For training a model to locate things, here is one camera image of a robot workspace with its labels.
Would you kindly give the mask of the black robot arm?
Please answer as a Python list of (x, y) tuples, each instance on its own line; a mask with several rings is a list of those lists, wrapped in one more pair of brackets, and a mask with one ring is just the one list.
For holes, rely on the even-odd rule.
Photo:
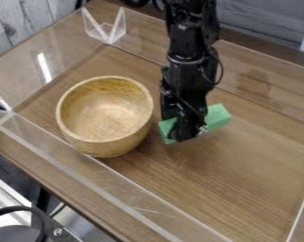
[(215, 48), (221, 34), (217, 0), (164, 0), (164, 7), (171, 44), (160, 82), (161, 118), (175, 120), (168, 137), (184, 142), (207, 130), (207, 95), (223, 78)]

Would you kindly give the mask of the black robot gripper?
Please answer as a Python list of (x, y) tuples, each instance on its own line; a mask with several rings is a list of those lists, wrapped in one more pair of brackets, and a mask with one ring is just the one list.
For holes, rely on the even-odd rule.
[(217, 56), (199, 60), (168, 57), (168, 60), (169, 64), (161, 68), (161, 119), (176, 118), (171, 137), (184, 142), (207, 130), (207, 95), (223, 79), (217, 77), (223, 63)]

